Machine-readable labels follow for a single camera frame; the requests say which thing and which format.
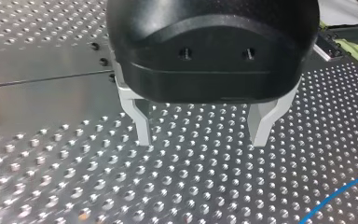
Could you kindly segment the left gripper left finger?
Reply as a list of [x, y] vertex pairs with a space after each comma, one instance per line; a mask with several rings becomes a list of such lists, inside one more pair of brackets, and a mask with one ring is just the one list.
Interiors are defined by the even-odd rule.
[[149, 101], [134, 92], [124, 81], [121, 65], [113, 52], [110, 53], [115, 72], [115, 81], [119, 100], [124, 112], [135, 124], [140, 146], [151, 144], [151, 129], [149, 127]]

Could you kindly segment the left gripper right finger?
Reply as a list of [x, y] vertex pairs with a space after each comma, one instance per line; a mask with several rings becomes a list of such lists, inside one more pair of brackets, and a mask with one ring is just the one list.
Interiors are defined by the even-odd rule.
[[284, 96], [260, 104], [251, 104], [248, 114], [248, 129], [250, 140], [254, 147], [264, 147], [274, 123], [290, 108], [300, 82]]

